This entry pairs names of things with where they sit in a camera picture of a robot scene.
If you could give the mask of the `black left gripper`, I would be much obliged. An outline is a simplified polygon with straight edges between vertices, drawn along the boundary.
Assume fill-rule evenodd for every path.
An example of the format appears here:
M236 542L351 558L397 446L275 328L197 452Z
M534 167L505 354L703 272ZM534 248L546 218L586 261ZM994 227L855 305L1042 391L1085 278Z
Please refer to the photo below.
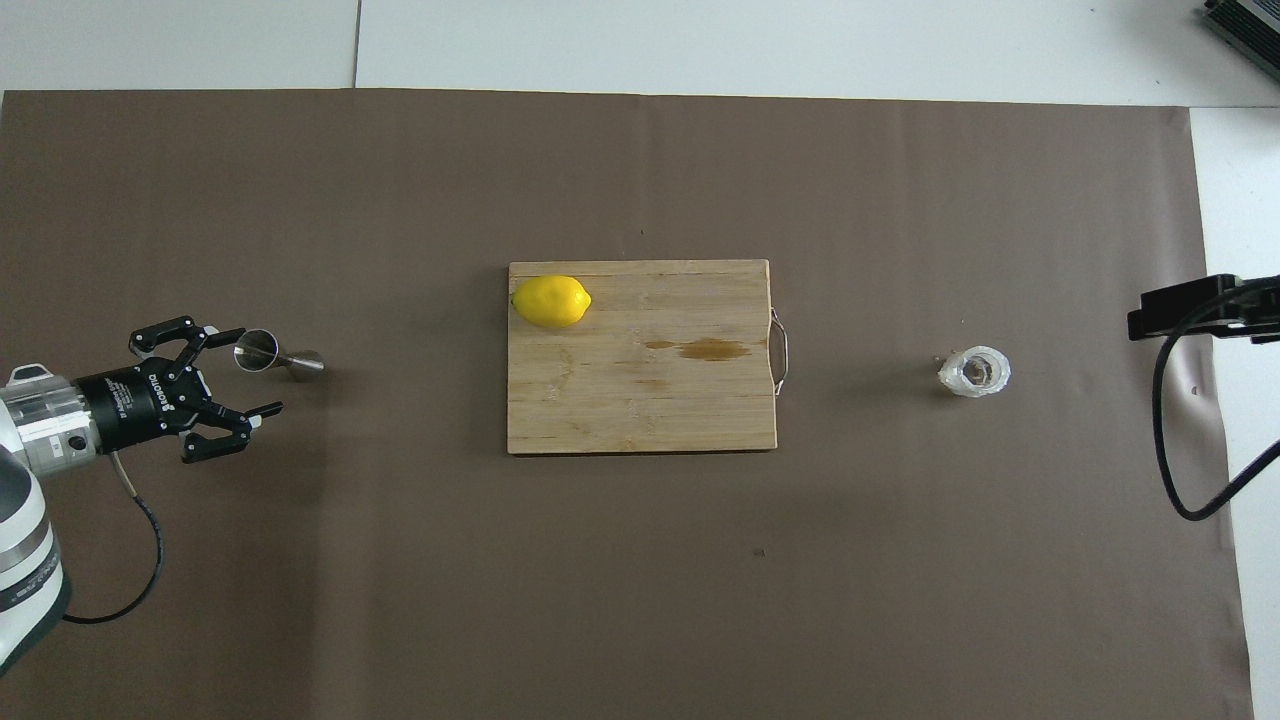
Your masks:
M262 421L280 414L285 405L276 401L236 411L214 401L200 401L210 400L211 393L204 377L193 369L204 350L232 346L246 332L246 328L218 331L197 324L191 316L133 331L128 347L142 360L154 357L165 343L182 341L184 347L165 364L137 364L76 379L76 389L96 428L100 454L179 433L184 464L243 451ZM196 432L196 425L227 433L209 438Z

